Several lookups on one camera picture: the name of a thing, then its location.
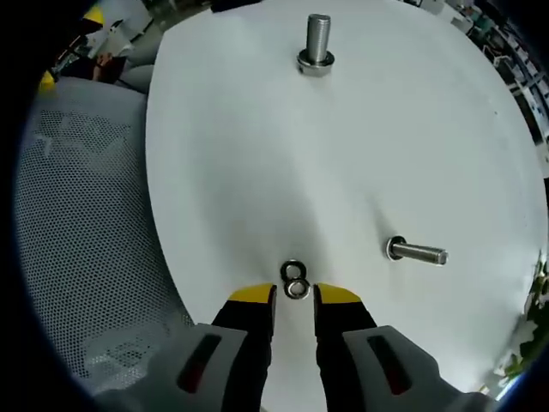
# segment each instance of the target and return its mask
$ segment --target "white table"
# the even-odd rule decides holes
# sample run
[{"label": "white table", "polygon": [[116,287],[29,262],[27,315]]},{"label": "white table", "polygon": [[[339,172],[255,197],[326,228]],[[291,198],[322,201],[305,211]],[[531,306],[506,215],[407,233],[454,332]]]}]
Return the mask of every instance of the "white table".
[{"label": "white table", "polygon": [[[309,13],[333,19],[322,79],[295,65]],[[196,322],[237,288],[281,285],[297,258],[464,391],[499,356],[546,249],[540,167],[513,97],[466,36],[404,3],[265,1],[173,27],[149,95],[147,172]],[[391,263],[382,246],[397,233],[447,248],[449,263]],[[280,288],[267,410],[325,408],[313,329],[312,298]]]}]

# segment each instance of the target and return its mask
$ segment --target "perforated mesh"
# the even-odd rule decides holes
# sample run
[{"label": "perforated mesh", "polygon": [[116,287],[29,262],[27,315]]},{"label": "perforated mesh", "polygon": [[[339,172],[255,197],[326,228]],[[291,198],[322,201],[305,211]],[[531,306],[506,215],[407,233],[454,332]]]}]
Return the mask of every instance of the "perforated mesh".
[{"label": "perforated mesh", "polygon": [[144,98],[66,79],[34,105],[16,180],[33,306],[92,393],[122,389],[191,324],[166,267],[144,180]]}]

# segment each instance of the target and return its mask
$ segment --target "metal washer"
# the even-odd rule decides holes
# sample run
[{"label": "metal washer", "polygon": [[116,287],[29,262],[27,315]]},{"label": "metal washer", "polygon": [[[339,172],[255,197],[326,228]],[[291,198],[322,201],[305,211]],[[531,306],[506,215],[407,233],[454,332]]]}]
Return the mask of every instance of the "metal washer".
[{"label": "metal washer", "polygon": [[[288,268],[290,267],[299,269],[299,276],[289,277]],[[281,266],[281,278],[284,283],[288,283],[294,279],[305,279],[307,277],[307,267],[299,260],[290,259],[284,262]]]},{"label": "metal washer", "polygon": [[393,253],[393,245],[396,243],[405,245],[406,239],[404,239],[402,236],[393,236],[387,241],[387,245],[385,245],[385,254],[387,255],[387,258],[389,258],[389,260],[392,260],[393,262],[402,259],[402,256],[398,256]]},{"label": "metal washer", "polygon": [[[304,292],[302,294],[295,294],[294,292],[292,292],[292,288],[299,284],[303,286]],[[284,293],[288,298],[293,300],[305,299],[307,296],[309,296],[310,291],[311,291],[310,283],[302,278],[292,279],[290,282],[284,283]]]},{"label": "metal washer", "polygon": [[326,58],[322,62],[312,63],[307,58],[307,49],[304,49],[298,55],[298,69],[303,75],[322,77],[332,70],[334,61],[334,55],[326,51]]}]

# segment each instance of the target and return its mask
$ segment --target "bolt head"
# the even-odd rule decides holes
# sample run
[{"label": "bolt head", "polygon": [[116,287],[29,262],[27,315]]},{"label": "bolt head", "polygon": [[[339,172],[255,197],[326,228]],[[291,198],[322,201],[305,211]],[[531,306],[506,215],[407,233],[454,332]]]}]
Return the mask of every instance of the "bolt head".
[{"label": "bolt head", "polygon": [[334,65],[334,55],[329,51],[326,51],[326,58],[324,61],[312,64],[307,59],[307,50],[302,50],[298,55],[298,70],[302,75],[312,77],[323,77],[332,71],[332,65]]}]

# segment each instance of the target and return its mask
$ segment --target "hex bolt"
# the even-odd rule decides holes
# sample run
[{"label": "hex bolt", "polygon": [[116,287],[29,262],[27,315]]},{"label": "hex bolt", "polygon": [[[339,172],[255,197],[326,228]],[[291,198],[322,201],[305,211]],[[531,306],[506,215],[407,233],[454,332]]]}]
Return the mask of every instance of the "hex bolt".
[{"label": "hex bolt", "polygon": [[385,246],[387,258],[392,261],[402,258],[411,258],[435,264],[437,266],[445,265],[448,262],[449,253],[444,249],[430,246],[409,245],[402,236],[394,236],[388,240]]},{"label": "hex bolt", "polygon": [[335,58],[328,51],[329,15],[309,15],[307,21],[307,47],[298,55],[299,71],[306,76],[326,76],[332,69]]}]

